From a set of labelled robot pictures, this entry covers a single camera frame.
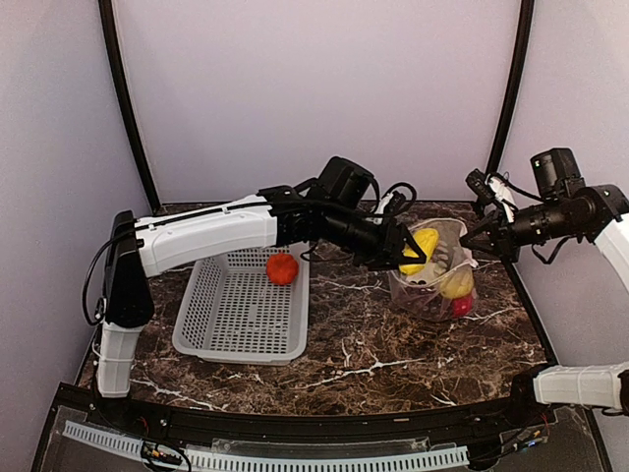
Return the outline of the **clear pink-dotted zip bag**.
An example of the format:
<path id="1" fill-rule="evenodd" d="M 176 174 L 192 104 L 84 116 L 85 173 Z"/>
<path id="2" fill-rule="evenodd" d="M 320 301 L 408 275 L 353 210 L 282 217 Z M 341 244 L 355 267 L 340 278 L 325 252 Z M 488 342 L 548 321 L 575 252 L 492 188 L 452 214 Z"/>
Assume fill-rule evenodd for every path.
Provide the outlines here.
<path id="1" fill-rule="evenodd" d="M 445 322 L 468 316 L 477 298 L 473 269 L 478 263 L 460 245 L 465 223 L 454 218 L 421 220 L 411 227 L 427 256 L 422 265 L 402 265 L 389 273 L 394 305 L 427 321 Z"/>

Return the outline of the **small yellow toy fruit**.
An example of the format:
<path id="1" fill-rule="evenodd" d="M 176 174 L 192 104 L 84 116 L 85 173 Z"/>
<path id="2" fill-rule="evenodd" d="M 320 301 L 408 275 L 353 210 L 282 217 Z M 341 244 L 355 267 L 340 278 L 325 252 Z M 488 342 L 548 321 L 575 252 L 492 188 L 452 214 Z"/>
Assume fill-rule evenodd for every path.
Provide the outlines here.
<path id="1" fill-rule="evenodd" d="M 455 300 L 470 295 L 474 287 L 475 282 L 471 272 L 457 271 L 440 283 L 439 293 L 445 299 Z"/>

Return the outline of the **red toy bell pepper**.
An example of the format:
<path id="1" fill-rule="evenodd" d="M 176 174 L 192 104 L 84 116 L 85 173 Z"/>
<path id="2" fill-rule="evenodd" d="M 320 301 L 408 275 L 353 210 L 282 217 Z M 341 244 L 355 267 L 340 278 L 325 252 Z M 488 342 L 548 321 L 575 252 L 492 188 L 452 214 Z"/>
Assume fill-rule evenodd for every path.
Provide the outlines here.
<path id="1" fill-rule="evenodd" d="M 465 297 L 453 299 L 451 302 L 451 312 L 453 319 L 466 317 L 474 308 L 475 296 L 468 294 Z"/>

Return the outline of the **orange toy fruit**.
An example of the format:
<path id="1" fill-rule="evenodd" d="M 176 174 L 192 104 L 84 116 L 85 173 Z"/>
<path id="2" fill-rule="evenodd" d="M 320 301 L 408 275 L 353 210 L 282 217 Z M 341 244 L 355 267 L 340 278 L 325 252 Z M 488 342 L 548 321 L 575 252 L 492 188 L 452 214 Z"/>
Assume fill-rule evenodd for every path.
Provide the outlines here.
<path id="1" fill-rule="evenodd" d="M 266 262 L 266 275 L 276 285 L 290 285 L 299 274 L 299 264 L 286 253 L 275 254 Z"/>

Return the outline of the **dark red toy grapes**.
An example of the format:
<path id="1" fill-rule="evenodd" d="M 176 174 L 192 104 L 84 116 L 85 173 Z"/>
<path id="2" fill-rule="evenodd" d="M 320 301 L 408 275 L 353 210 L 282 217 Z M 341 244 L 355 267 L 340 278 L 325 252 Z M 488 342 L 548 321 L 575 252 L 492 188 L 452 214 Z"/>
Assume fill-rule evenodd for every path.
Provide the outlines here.
<path id="1" fill-rule="evenodd" d="M 449 317 L 450 300 L 435 285 L 396 285 L 391 296 L 397 306 L 420 319 L 440 322 Z"/>

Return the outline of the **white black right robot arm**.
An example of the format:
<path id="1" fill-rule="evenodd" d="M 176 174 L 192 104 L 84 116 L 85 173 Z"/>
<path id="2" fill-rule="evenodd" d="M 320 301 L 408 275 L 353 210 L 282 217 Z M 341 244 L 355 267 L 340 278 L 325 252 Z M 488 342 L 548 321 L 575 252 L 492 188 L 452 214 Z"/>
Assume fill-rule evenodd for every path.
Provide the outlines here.
<path id="1" fill-rule="evenodd" d="M 513 381 L 516 393 L 501 406 L 512 427 L 525 425 L 540 404 L 584 405 L 628 413 L 628 349 L 594 348 L 626 330 L 628 316 L 628 199 L 612 184 L 566 180 L 543 189 L 528 206 L 497 177 L 470 186 L 481 216 L 462 246 L 507 264 L 524 260 L 524 285 L 544 309 L 558 358 Z"/>

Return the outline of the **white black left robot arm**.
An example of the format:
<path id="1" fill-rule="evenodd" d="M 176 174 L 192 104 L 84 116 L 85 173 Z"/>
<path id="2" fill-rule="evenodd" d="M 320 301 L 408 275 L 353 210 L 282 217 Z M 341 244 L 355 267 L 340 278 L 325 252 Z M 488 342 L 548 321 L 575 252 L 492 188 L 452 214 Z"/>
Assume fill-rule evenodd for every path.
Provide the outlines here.
<path id="1" fill-rule="evenodd" d="M 238 201 L 168 216 L 116 215 L 94 318 L 101 326 L 96 388 L 101 414 L 118 429 L 139 420 L 126 396 L 139 336 L 154 315 L 149 281 L 180 266 L 192 277 L 173 332 L 176 349 L 204 360 L 285 365 L 305 350 L 312 243 L 348 253 L 354 265 L 382 271 L 421 265 L 427 252 L 398 215 L 413 195 L 381 194 L 373 210 L 360 200 L 373 175 L 334 156 L 315 178 Z"/>

